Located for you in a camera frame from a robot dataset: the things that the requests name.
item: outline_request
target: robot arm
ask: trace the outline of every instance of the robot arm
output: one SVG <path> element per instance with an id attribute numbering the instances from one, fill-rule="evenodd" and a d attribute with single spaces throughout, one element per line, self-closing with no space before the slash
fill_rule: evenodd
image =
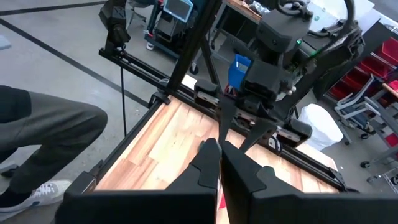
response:
<path id="1" fill-rule="evenodd" d="M 99 18 L 108 30 L 105 49 L 124 48 L 131 37 L 126 30 L 126 0 L 109 0 L 101 8 Z"/>

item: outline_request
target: person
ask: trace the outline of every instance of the person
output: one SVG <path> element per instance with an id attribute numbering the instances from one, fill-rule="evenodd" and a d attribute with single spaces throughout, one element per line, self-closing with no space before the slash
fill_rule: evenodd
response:
<path id="1" fill-rule="evenodd" d="M 0 85 L 0 163 L 18 147 L 41 145 L 12 174 L 0 195 L 0 222 L 63 199 L 69 180 L 50 180 L 103 132 L 100 108 Z"/>

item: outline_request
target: concrete floor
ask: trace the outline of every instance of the concrete floor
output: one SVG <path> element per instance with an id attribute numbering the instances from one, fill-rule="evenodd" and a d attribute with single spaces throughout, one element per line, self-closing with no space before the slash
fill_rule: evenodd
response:
<path id="1" fill-rule="evenodd" d="M 0 11 L 26 9 L 31 7 L 56 6 L 65 4 L 61 0 L 1 0 Z M 68 4 L 94 2 L 94 0 L 72 0 Z M 76 178 L 80 172 L 89 170 L 100 159 L 104 159 L 123 138 L 123 120 L 121 111 L 121 95 L 117 88 L 104 83 L 112 82 L 120 85 L 119 68 L 98 55 L 98 49 L 104 45 L 106 30 L 98 18 L 101 6 L 90 6 L 58 11 L 35 12 L 3 16 L 16 27 L 41 40 L 81 65 L 92 70 L 92 76 L 59 59 L 19 34 L 0 25 L 0 34 L 5 35 L 12 43 L 12 48 L 0 52 L 0 83 L 29 91 L 37 91 L 71 100 L 84 101 L 104 109 L 109 116 L 109 123 L 101 137 L 94 142 L 69 166 L 57 174 L 54 179 Z M 138 10 L 149 16 L 150 9 Z M 171 74 L 175 62 L 156 51 L 148 51 L 143 39 L 143 27 L 130 28 L 132 40 L 127 51 L 143 61 L 151 64 L 166 74 Z M 203 60 L 199 61 L 201 78 L 208 78 Z M 223 84 L 226 83 L 227 64 L 215 60 L 218 73 Z M 135 95 L 148 100 L 155 88 L 130 73 L 125 73 L 126 89 Z M 310 93 L 300 102 L 299 110 L 315 102 Z M 131 129 L 146 108 L 126 98 L 127 126 Z M 326 148 L 323 152 L 334 158 L 337 167 L 343 174 L 347 184 L 362 192 L 391 193 L 383 181 L 368 184 L 370 175 L 384 172 L 388 167 L 375 165 L 368 170 L 359 167 L 362 161 L 370 160 L 385 150 L 386 146 L 377 137 L 360 140 L 359 132 L 349 130 L 354 143 L 345 146 L 342 142 Z M 18 164 L 26 160 L 38 146 L 19 149 L 11 158 Z M 0 190 L 7 187 L 7 180 L 0 179 Z M 35 208 L 4 222 L 4 224 L 43 224 L 49 223 L 57 206 Z"/>

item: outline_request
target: blue block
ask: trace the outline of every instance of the blue block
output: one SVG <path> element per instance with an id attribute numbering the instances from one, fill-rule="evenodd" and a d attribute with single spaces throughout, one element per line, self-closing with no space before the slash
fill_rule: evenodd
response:
<path id="1" fill-rule="evenodd" d="M 228 84 L 233 88 L 239 89 L 241 82 L 249 68 L 251 60 L 242 55 L 236 54 L 234 62 L 229 66 L 228 70 Z"/>
<path id="2" fill-rule="evenodd" d="M 5 50 L 11 47 L 11 43 L 6 39 L 5 36 L 0 35 L 0 50 Z"/>

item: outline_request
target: gray pants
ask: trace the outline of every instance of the gray pants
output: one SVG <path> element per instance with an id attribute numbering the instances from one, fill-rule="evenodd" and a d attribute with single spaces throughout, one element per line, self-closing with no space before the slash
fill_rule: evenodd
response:
<path id="1" fill-rule="evenodd" d="M 83 152 L 103 132 L 108 117 L 100 108 L 40 93 L 30 93 L 32 113 L 0 123 L 0 163 L 18 147 L 41 145 L 14 173 L 10 189 L 39 187 Z"/>

